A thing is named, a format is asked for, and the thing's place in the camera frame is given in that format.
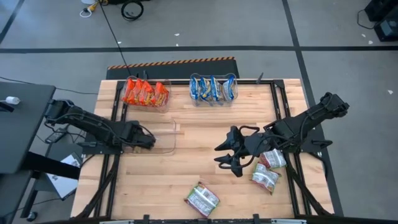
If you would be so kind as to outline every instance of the snack wrapper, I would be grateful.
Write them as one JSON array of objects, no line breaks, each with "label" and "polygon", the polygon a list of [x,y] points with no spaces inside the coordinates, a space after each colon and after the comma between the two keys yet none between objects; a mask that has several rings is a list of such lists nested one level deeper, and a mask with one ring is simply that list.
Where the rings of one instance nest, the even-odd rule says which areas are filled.
[{"label": "snack wrapper", "polygon": [[152,104],[150,101],[152,97],[155,95],[155,90],[151,87],[151,85],[144,81],[142,84],[141,92],[139,93],[139,103],[142,106],[149,106]]},{"label": "snack wrapper", "polygon": [[265,165],[257,163],[256,168],[253,171],[253,176],[251,180],[259,184],[261,187],[269,190],[272,195],[278,178],[279,174],[267,170]]},{"label": "snack wrapper", "polygon": [[220,199],[199,182],[184,201],[207,218],[217,207]]},{"label": "snack wrapper", "polygon": [[211,85],[211,96],[214,101],[223,100],[223,93],[221,91],[221,84],[217,81],[214,76],[210,77],[210,85]]},{"label": "snack wrapper", "polygon": [[235,98],[233,88],[234,88],[234,77],[229,77],[228,80],[226,80],[223,83],[223,93],[226,101],[230,101]]},{"label": "snack wrapper", "polygon": [[277,149],[261,153],[260,162],[261,164],[265,165],[267,169],[274,169],[286,166],[286,160],[284,156]]},{"label": "snack wrapper", "polygon": [[163,106],[166,104],[168,98],[169,98],[169,91],[166,89],[166,87],[163,84],[157,82],[155,86],[155,94],[150,100],[152,105]]},{"label": "snack wrapper", "polygon": [[132,97],[129,98],[129,103],[132,105],[138,105],[139,104],[139,94],[142,89],[142,85],[144,82],[141,79],[137,79],[136,84],[134,85],[134,88],[132,89]]},{"label": "snack wrapper", "polygon": [[194,77],[192,77],[189,82],[189,94],[191,95],[192,99],[199,99],[199,82]]},{"label": "snack wrapper", "polygon": [[131,78],[127,79],[126,91],[124,92],[124,97],[122,97],[123,102],[128,103],[130,99],[134,98],[132,90],[135,85],[136,83]]},{"label": "snack wrapper", "polygon": [[200,78],[200,98],[205,101],[211,101],[211,86],[209,80]]}]

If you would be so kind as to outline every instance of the black floor stripe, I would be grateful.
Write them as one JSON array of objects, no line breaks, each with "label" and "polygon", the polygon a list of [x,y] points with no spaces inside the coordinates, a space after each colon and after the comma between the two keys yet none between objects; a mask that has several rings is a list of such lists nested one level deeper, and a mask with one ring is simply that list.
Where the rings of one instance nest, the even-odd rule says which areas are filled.
[{"label": "black floor stripe", "polygon": [[[304,86],[304,89],[305,89],[305,92],[306,92],[306,95],[307,95],[308,104],[310,106],[313,106],[316,103],[315,103],[315,99],[314,99],[314,96],[313,96],[310,79],[308,77],[307,68],[305,67],[305,62],[304,62],[304,58],[303,58],[302,48],[300,47],[299,38],[297,37],[296,29],[294,27],[294,22],[293,22],[293,18],[292,18],[292,13],[290,11],[289,3],[287,2],[287,0],[282,0],[282,3],[284,5],[285,14],[286,14],[286,18],[287,18],[287,24],[289,26],[290,34],[292,36],[293,46],[295,47],[295,53],[296,53],[296,56],[297,56],[298,67],[299,67],[300,72],[301,72],[301,76],[302,76],[302,80],[303,80],[303,86]],[[322,132],[322,136],[323,136],[323,130],[322,130],[322,127],[320,125],[314,131]],[[323,156],[323,158],[325,158],[326,166],[327,166],[328,171],[329,171],[328,177],[327,177],[327,182],[328,182],[328,188],[329,188],[330,197],[332,199],[334,212],[335,212],[335,214],[337,214],[339,216],[343,216],[344,215],[343,214],[343,209],[341,207],[340,198],[338,196],[336,180],[335,180],[335,177],[333,175],[333,170],[331,168],[331,163],[330,163],[330,158],[329,158],[328,151],[324,150],[322,152],[322,156]]]},{"label": "black floor stripe", "polygon": [[[189,51],[286,51],[286,52],[327,52],[327,51],[394,51],[398,46],[358,47],[301,47],[301,46],[191,46],[191,47],[122,47],[123,52],[189,52]],[[53,54],[53,53],[112,53],[117,47],[82,47],[56,49],[0,49],[0,54]]]},{"label": "black floor stripe", "polygon": [[15,7],[14,11],[12,12],[10,18],[8,19],[6,25],[4,26],[3,30],[0,33],[0,44],[4,40],[4,38],[7,35],[8,30],[10,29],[12,22],[14,22],[14,19],[17,17],[19,10],[22,7],[22,4],[24,3],[25,0],[19,0],[17,6]]}]

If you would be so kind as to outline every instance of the blue snack bag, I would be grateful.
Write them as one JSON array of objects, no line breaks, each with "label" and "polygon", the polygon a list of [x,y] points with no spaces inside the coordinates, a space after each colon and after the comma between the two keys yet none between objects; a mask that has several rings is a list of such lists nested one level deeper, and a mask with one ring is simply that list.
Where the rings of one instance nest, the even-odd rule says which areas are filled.
[{"label": "blue snack bag", "polygon": [[233,88],[234,88],[234,77],[230,76],[228,80],[226,80],[223,83],[223,93],[226,101],[230,101],[235,98]]},{"label": "blue snack bag", "polygon": [[192,99],[199,99],[199,82],[194,77],[192,77],[189,82],[189,94],[191,95]]},{"label": "blue snack bag", "polygon": [[205,101],[211,101],[211,86],[210,82],[203,77],[200,77],[200,98],[205,100]]},{"label": "blue snack bag", "polygon": [[212,75],[210,77],[210,85],[211,85],[211,96],[214,101],[223,100],[223,93],[221,91],[221,84],[217,81],[217,79]]}]

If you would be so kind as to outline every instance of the orange snack bag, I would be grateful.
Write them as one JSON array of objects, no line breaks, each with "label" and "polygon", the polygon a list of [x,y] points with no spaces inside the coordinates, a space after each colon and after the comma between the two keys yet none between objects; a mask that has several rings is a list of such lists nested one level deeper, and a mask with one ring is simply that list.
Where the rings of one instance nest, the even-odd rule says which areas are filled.
[{"label": "orange snack bag", "polygon": [[129,103],[132,105],[137,105],[139,103],[139,94],[142,89],[142,85],[144,82],[141,79],[137,79],[136,84],[134,85],[134,88],[132,89],[130,96],[129,97]]},{"label": "orange snack bag", "polygon": [[129,78],[126,83],[126,91],[124,92],[124,97],[122,97],[123,102],[128,103],[129,100],[134,97],[132,90],[134,89],[135,83]]},{"label": "orange snack bag", "polygon": [[155,94],[153,95],[151,102],[154,106],[163,106],[169,98],[169,91],[160,82],[156,83]]},{"label": "orange snack bag", "polygon": [[150,106],[152,104],[150,102],[150,99],[152,99],[154,94],[155,94],[155,91],[151,87],[151,85],[147,81],[144,81],[144,84],[142,86],[142,90],[139,93],[139,103],[142,106]]}]

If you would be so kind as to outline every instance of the black desk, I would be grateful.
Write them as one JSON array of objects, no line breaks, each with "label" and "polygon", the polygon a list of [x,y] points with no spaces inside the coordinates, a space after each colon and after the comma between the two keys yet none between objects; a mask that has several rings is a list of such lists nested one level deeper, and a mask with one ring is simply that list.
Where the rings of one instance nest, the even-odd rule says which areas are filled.
[{"label": "black desk", "polygon": [[[54,86],[0,82],[0,100],[16,96],[14,111],[0,112],[0,218],[11,223],[34,173],[48,172],[78,178],[79,168],[29,152]],[[72,175],[63,175],[69,170]]]}]

